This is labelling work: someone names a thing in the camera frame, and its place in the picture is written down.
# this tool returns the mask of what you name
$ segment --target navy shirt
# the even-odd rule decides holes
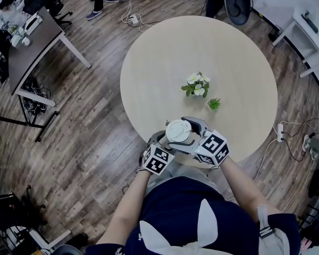
[[[170,245],[182,247],[197,241],[198,213],[203,199],[213,209],[219,232],[216,241],[205,248],[233,255],[258,254],[259,225],[237,204],[225,201],[213,188],[184,176],[173,178],[153,189],[144,199],[140,220],[151,224]],[[272,228],[279,228],[286,233],[290,254],[298,255],[300,236],[295,215],[269,215],[268,223]],[[155,254],[146,249],[139,236],[138,224],[125,246],[93,245],[86,249],[86,255]]]

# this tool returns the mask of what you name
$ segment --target small succulent plant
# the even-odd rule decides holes
[[[216,111],[220,108],[221,103],[220,99],[212,98],[208,101],[208,106],[211,108],[212,111]]]

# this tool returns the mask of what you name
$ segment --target shoe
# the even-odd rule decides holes
[[[303,152],[306,152],[307,148],[309,148],[309,144],[310,144],[310,138],[309,136],[306,134],[304,136],[304,141],[303,141]]]
[[[107,3],[117,3],[119,2],[120,0],[105,0],[105,2]]]
[[[86,20],[90,21],[94,19],[95,17],[101,15],[103,13],[103,10],[101,11],[92,11],[89,15],[86,16]]]
[[[310,149],[309,152],[310,152],[310,157],[312,158],[312,160],[315,160],[317,155],[318,155],[318,153],[315,152],[312,148]]]

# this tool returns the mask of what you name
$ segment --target round table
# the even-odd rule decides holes
[[[206,98],[181,90],[195,72],[211,79]],[[193,116],[227,138],[235,162],[265,141],[278,106],[272,69],[255,43],[231,25],[200,16],[168,19],[143,33],[124,59],[121,95],[145,141],[165,130],[166,120]],[[211,98],[221,99],[217,112],[207,106]],[[206,167],[188,156],[176,160]]]

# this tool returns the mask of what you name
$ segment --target potted plant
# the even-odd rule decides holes
[[[212,111],[217,111],[221,106],[220,99],[217,98],[211,98],[207,104]]]
[[[181,89],[186,91],[186,95],[203,96],[205,98],[208,94],[210,78],[202,75],[201,72],[194,73],[187,78],[187,85],[182,86]]]

